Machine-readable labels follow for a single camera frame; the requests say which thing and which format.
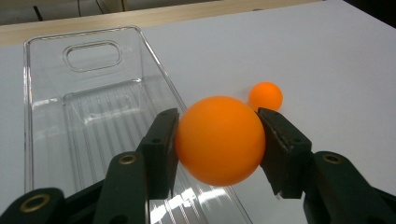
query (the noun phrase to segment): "large orange ball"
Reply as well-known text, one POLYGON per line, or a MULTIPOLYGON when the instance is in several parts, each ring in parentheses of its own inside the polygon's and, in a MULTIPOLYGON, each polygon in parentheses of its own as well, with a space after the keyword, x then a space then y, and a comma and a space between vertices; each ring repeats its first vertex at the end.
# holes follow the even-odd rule
POLYGON ((250 107, 231 97, 213 96, 186 111, 175 145, 180 162, 195 178, 212 186, 230 186, 261 163, 265 135, 250 107))
POLYGON ((272 82, 256 84, 248 95, 248 103, 255 111, 259 107, 277 111, 282 106, 282 102, 282 91, 272 82))

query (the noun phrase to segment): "white table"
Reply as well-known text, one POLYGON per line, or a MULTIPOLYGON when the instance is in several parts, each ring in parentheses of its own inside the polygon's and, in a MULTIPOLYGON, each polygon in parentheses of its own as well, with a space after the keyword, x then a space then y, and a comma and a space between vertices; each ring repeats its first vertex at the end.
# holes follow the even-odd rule
MULTIPOLYGON (((260 81, 313 151, 348 157, 396 194, 396 30, 342 1, 145 28, 186 105, 211 95, 246 101, 260 81)), ((0 211, 23 194, 22 45, 0 48, 0 211)), ((233 186, 253 223, 305 223, 302 200, 278 200, 261 169, 233 186)))

